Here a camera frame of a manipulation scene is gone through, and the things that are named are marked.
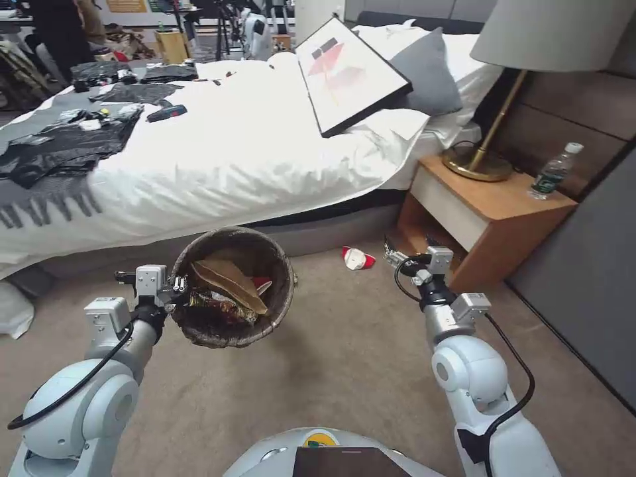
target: water bottle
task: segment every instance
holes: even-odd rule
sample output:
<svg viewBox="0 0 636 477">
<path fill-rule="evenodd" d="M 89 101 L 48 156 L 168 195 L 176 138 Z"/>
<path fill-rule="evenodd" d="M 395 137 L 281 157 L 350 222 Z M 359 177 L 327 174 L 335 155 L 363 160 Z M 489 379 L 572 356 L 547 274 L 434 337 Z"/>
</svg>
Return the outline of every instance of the water bottle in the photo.
<svg viewBox="0 0 636 477">
<path fill-rule="evenodd" d="M 574 165 L 574 157 L 582 150 L 583 146 L 577 142 L 570 142 L 565 146 L 561 154 L 543 166 L 528 194 L 535 199 L 546 200 L 568 175 Z"/>
</svg>

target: headboard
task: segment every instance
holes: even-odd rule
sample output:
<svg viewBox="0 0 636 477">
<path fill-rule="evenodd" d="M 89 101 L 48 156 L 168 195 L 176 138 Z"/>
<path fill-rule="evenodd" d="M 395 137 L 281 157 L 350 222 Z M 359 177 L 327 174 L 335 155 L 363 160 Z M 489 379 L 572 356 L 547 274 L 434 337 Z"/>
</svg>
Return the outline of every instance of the headboard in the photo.
<svg viewBox="0 0 636 477">
<path fill-rule="evenodd" d="M 406 20 L 415 19 L 416 27 L 425 30 L 435 30 L 442 27 L 446 34 L 476 34 L 482 31 L 483 23 L 465 20 L 437 19 L 427 17 L 414 17 L 412 15 L 399 15 L 396 13 L 379 13 L 363 11 L 358 15 L 357 25 L 368 27 L 382 27 L 384 25 L 398 25 Z"/>
<path fill-rule="evenodd" d="M 413 15 L 372 11 L 360 12 L 356 24 L 368 27 L 382 27 L 384 25 L 397 25 L 410 19 L 415 19 L 413 24 L 425 30 L 435 30 L 437 27 L 442 27 L 445 34 L 478 34 L 484 26 L 483 23 L 466 20 L 414 17 Z M 517 70 L 505 68 L 500 78 L 477 108 L 477 111 L 475 111 L 472 120 L 481 126 L 482 131 L 490 129 L 518 73 Z"/>
</svg>

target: drawer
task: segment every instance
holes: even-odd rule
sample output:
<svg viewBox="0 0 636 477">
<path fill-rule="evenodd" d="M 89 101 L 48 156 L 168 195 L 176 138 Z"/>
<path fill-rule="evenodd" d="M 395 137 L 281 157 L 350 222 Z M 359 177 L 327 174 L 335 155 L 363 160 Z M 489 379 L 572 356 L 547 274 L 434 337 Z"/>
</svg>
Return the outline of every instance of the drawer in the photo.
<svg viewBox="0 0 636 477">
<path fill-rule="evenodd" d="M 467 207 L 426 168 L 419 167 L 411 194 L 466 251 L 477 243 L 488 222 Z"/>
</svg>

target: gray pillow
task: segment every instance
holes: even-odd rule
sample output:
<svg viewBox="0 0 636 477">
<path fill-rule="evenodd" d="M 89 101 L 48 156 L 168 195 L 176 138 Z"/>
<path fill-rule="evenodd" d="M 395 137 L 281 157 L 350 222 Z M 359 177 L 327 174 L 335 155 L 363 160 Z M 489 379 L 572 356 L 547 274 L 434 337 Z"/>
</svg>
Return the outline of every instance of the gray pillow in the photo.
<svg viewBox="0 0 636 477">
<path fill-rule="evenodd" d="M 416 109 L 428 116 L 462 109 L 457 84 L 446 65 L 441 27 L 402 50 L 389 63 L 413 83 L 413 92 L 400 99 L 396 108 Z"/>
</svg>

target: lamp shade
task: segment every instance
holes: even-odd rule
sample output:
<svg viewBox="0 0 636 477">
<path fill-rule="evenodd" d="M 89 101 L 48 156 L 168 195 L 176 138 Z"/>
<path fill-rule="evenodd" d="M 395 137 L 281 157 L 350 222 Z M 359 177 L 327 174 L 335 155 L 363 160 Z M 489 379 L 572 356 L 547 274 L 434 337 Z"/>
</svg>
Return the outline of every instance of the lamp shade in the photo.
<svg viewBox="0 0 636 477">
<path fill-rule="evenodd" d="M 605 68 L 634 0 L 499 0 L 470 55 L 520 70 Z"/>
</svg>

